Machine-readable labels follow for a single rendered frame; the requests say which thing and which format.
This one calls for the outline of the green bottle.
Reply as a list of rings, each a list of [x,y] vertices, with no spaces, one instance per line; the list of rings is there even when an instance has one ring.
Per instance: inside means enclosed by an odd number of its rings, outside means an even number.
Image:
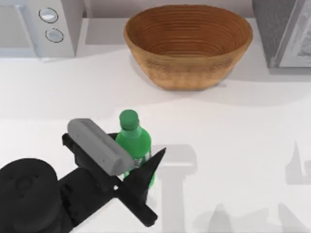
[[[151,136],[141,127],[135,110],[123,110],[119,120],[121,130],[116,136],[116,142],[131,155],[134,168],[139,168],[152,157]]]

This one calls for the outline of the pale microwave oven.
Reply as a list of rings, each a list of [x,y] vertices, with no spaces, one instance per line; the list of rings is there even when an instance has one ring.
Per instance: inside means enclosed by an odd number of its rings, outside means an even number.
[[[54,9],[58,20],[42,21],[43,8]],[[84,11],[83,0],[0,0],[0,58],[75,57]],[[64,34],[62,42],[45,37],[52,28]]]

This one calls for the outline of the brown woven basket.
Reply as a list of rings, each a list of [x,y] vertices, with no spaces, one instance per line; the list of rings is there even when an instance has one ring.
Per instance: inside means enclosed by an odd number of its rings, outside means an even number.
[[[155,85],[199,91],[218,85],[253,39],[250,23],[224,8],[162,5],[129,18],[125,42],[139,68]]]

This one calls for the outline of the round microwave knob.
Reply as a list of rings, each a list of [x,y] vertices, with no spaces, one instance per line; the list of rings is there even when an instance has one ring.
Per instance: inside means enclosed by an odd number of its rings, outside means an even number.
[[[46,23],[55,23],[58,20],[58,13],[52,8],[40,9],[38,15]]]
[[[60,43],[64,40],[64,34],[56,28],[46,30],[45,37],[52,43]]]

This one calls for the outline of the grey cabinet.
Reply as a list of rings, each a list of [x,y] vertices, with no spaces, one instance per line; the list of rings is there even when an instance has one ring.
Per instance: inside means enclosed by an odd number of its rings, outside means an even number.
[[[311,0],[252,0],[269,68],[311,68]]]

